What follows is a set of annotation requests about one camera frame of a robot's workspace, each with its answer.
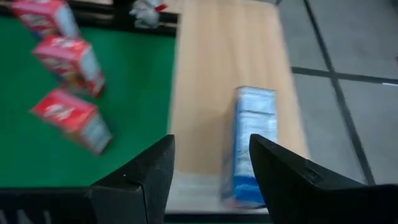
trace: blue box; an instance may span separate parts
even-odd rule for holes
[[[236,90],[233,148],[223,153],[221,198],[232,207],[264,205],[250,160],[251,134],[277,142],[276,91],[248,86]]]

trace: red and white box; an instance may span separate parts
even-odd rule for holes
[[[101,94],[105,80],[90,43],[50,35],[33,54],[57,76],[62,89],[94,97]]]
[[[73,13],[63,0],[14,0],[12,10],[39,40],[46,35],[80,38]]]
[[[60,89],[48,93],[30,112],[96,155],[104,151],[112,138],[95,105]]]

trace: green mat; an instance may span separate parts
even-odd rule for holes
[[[96,157],[28,111],[56,87],[31,54],[22,24],[0,18],[0,187],[87,186],[134,158],[167,132],[175,39],[81,29],[93,44],[106,89],[98,105],[114,139]]]

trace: gray floor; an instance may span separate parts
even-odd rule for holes
[[[398,79],[391,0],[309,0],[337,72]],[[303,0],[279,6],[290,63],[326,70]],[[329,78],[295,74],[312,159],[364,182]],[[398,86],[340,81],[377,184],[398,183]]]

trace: wooden table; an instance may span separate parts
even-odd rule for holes
[[[250,0],[168,0],[179,12],[169,133],[178,172],[219,175],[234,90],[277,91],[279,144],[308,158],[277,8]]]

